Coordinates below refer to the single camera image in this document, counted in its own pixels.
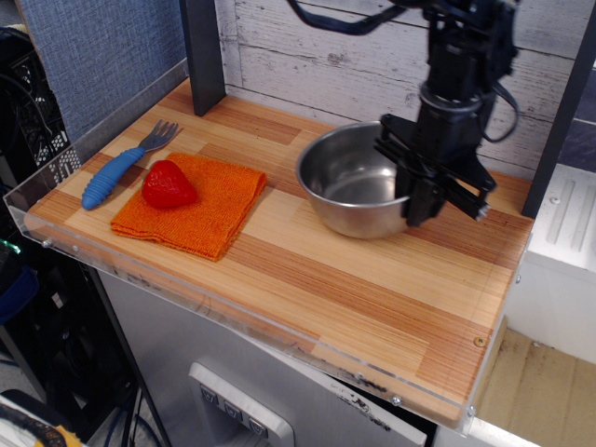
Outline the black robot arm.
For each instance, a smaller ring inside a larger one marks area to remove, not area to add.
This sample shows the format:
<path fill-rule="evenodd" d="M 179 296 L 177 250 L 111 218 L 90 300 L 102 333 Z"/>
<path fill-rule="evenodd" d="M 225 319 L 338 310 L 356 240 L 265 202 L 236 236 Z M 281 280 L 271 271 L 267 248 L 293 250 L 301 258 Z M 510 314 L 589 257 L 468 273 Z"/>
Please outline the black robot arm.
<path fill-rule="evenodd" d="M 472 219 L 489 210 L 496 183 L 478 159 L 494 104 L 518 104 L 500 80 L 512 72 L 516 6 L 508 1 L 417 2 L 428 22 L 427 80 L 416 121 L 383 115 L 375 149 L 397 166 L 396 197 L 411 227 L 451 203 Z"/>

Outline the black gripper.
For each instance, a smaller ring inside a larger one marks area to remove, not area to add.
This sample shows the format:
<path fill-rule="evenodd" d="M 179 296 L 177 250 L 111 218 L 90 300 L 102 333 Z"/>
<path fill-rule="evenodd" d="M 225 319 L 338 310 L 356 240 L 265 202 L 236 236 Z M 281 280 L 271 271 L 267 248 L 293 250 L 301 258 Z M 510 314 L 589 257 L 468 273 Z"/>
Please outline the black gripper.
<path fill-rule="evenodd" d="M 478 159 L 492 112 L 493 92 L 459 102 L 420 92 L 421 108 L 412 122 L 386 114 L 374 148 L 396 164 L 395 197 L 409 198 L 404 216 L 419 227 L 451 203 L 474 220 L 488 214 L 494 178 Z"/>

